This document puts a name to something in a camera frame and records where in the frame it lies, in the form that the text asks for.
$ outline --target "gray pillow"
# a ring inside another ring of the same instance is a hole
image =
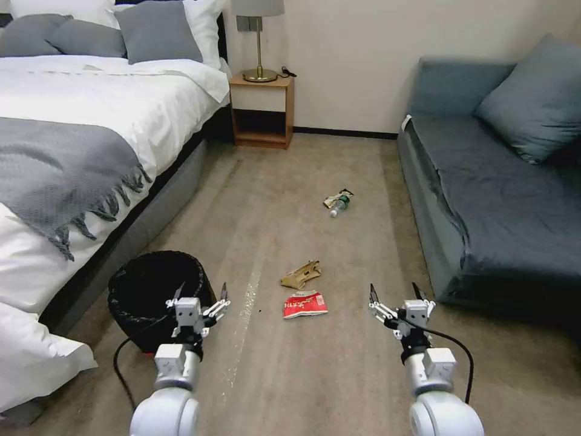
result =
[[[70,16],[27,15],[11,22],[0,36],[0,58],[10,56],[59,55],[47,38]]]
[[[203,62],[181,1],[145,1],[115,12],[130,64],[159,59]]]
[[[124,58],[127,53],[120,30],[77,19],[62,24],[48,42],[65,55]]]
[[[581,135],[581,47],[544,37],[476,109],[531,164]]]

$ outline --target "white pillow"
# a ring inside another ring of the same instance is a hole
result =
[[[218,52],[218,24],[216,20],[224,9],[225,0],[183,0],[189,28],[204,58],[204,64],[220,69]],[[134,5],[117,5],[115,11],[122,11]]]
[[[114,4],[115,0],[10,0],[10,13],[14,18],[43,13],[72,15],[76,19],[115,27]]]

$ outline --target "trash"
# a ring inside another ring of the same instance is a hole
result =
[[[286,276],[280,279],[280,284],[288,286],[289,288],[303,289],[306,282],[310,279],[319,277],[320,275],[321,270],[319,269],[319,261],[310,260],[306,265],[296,271],[289,272]]]
[[[329,312],[323,296],[317,291],[298,291],[284,303],[283,318],[323,315]]]
[[[353,194],[351,191],[349,191],[347,188],[342,189],[341,192],[339,192],[337,195],[334,196],[330,196],[325,198],[325,201],[323,202],[323,204],[325,205],[325,207],[327,209],[332,209],[335,206],[335,202],[341,198],[341,196],[345,196],[349,199],[349,201],[351,201],[351,197],[353,197],[355,194]]]
[[[347,209],[347,206],[349,206],[349,197],[347,196],[341,196],[339,198],[337,198],[337,200],[335,200],[335,206],[331,209],[331,212],[329,213],[329,215],[331,216],[331,218],[335,218],[340,211]]]

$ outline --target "lamp shade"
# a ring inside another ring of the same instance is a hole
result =
[[[232,0],[231,12],[239,16],[282,15],[284,0]]]

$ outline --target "bed frame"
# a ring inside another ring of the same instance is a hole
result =
[[[224,18],[218,17],[218,50],[228,60]],[[67,335],[97,298],[111,276],[139,255],[189,202],[197,189],[208,146],[206,139],[228,138],[232,132],[230,109],[219,109],[201,132],[183,146],[176,161],[153,183],[149,195],[131,210],[95,255],[67,282],[40,317],[52,334]],[[0,423],[26,426],[46,408],[40,398],[0,414]]]

